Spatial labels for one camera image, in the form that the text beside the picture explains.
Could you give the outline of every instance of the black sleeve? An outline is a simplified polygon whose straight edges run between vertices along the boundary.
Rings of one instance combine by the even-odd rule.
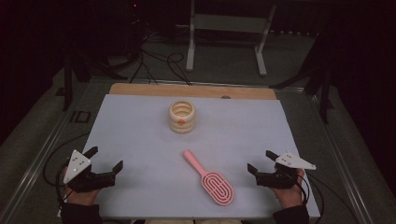
[[[309,215],[305,205],[285,208],[273,213],[276,224],[308,224]]]
[[[63,224],[102,224],[98,204],[85,206],[75,203],[63,203],[61,217]]]

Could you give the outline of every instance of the white metal frame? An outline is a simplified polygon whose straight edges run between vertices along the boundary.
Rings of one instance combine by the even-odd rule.
[[[248,17],[233,17],[220,15],[206,15],[195,14],[195,0],[191,0],[191,15],[190,15],[190,44],[187,54],[186,70],[191,72],[194,65],[195,29],[203,30],[218,30],[218,31],[236,31],[247,33],[262,34],[262,41],[258,46],[254,47],[256,54],[257,65],[259,67],[260,76],[265,77],[267,71],[265,69],[264,59],[262,57],[262,49],[265,40],[268,36],[271,21],[274,17],[276,6],[271,7],[271,11],[267,18],[248,18]]]

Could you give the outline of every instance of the dark background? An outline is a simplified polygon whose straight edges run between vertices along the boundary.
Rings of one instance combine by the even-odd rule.
[[[95,16],[90,14],[89,8],[95,1],[79,2],[7,0],[1,3],[0,144],[51,86],[52,77],[63,68],[65,30],[80,25],[74,26],[74,34],[88,42],[92,38],[90,35],[98,32],[89,16]],[[137,3],[138,13],[141,13],[138,16],[150,30],[172,36],[176,24],[189,24],[189,1]],[[74,24],[67,20],[70,16],[67,10],[74,11],[76,7],[87,17],[85,23]],[[243,4],[202,0],[197,1],[196,11],[260,16],[267,13],[268,6],[263,1],[253,0]],[[380,171],[396,194],[396,178],[393,177],[396,173],[395,24],[396,6],[390,0],[279,1],[271,29],[277,35],[320,34],[302,69],[318,65],[320,60],[327,59],[331,49],[336,49],[332,59],[332,84],[338,88]],[[99,40],[84,50],[93,53],[105,46],[106,42]]]

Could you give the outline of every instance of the hairbrush handle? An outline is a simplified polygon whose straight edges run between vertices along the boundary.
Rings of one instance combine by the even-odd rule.
[[[183,156],[201,176],[205,176],[208,173],[190,150],[184,151]]]

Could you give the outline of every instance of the cream-colored cup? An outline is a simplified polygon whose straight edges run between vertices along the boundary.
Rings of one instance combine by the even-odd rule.
[[[169,127],[175,133],[189,133],[195,126],[195,107],[188,101],[176,101],[169,106]]]

